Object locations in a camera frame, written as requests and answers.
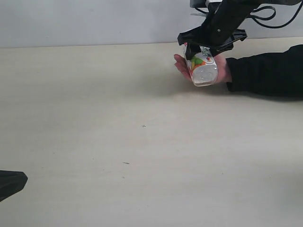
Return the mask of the person's open bare hand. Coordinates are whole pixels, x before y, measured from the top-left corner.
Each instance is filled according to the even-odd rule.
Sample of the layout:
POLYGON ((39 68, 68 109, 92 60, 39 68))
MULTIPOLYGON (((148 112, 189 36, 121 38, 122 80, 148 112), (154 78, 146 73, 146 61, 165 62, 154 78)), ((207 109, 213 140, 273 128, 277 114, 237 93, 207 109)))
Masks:
MULTIPOLYGON (((192 81, 185 59, 179 54, 175 54, 174 59, 176 61, 176 68, 183 74, 186 79, 192 81)), ((219 54, 214 57, 214 60, 218 67, 218 76, 217 80, 215 81, 215 84, 231 83, 232 76, 226 58, 222 54, 219 54)))

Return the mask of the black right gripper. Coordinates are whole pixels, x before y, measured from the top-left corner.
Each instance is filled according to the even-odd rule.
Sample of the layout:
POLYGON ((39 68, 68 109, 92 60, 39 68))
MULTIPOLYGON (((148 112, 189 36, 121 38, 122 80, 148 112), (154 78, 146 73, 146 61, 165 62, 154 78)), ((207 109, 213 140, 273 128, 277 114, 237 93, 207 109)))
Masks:
POLYGON ((244 41, 246 30, 237 29, 245 18, 257 8, 254 0, 207 0, 209 13, 201 26, 179 33, 179 45, 185 46, 185 58, 190 61, 201 53, 202 46, 211 46, 213 57, 230 51, 233 43, 244 41))

